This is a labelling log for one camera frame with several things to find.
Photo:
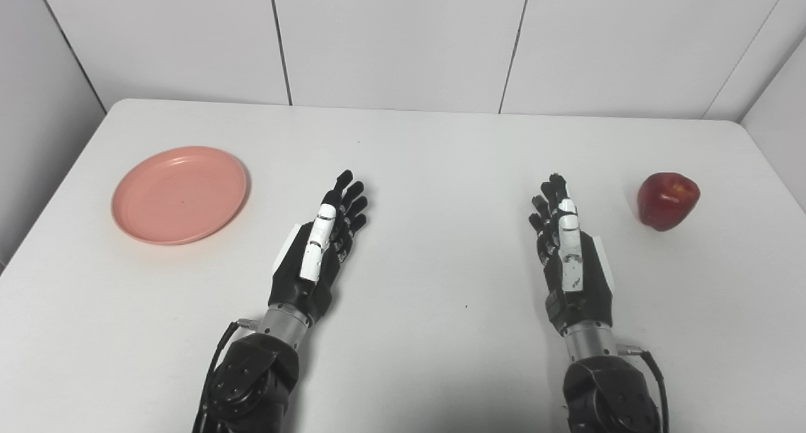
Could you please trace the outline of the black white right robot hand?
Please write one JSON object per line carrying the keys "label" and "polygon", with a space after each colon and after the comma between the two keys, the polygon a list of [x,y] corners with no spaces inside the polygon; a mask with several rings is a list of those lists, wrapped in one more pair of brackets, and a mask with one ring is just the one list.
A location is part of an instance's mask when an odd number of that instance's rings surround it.
{"label": "black white right robot hand", "polygon": [[612,283],[597,247],[600,241],[582,230],[567,181],[553,173],[531,202],[535,211],[528,220],[548,288],[550,323],[560,334],[581,322],[611,327]]}

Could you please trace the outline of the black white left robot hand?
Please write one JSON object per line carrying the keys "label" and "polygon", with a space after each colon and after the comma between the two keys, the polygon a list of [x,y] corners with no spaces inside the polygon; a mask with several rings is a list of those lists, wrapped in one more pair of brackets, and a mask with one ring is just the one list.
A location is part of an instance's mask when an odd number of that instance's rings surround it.
{"label": "black white left robot hand", "polygon": [[366,225],[367,206],[365,184],[351,170],[342,172],[314,220],[294,227],[284,243],[271,279],[270,306],[292,307],[309,327],[324,317],[355,235]]}

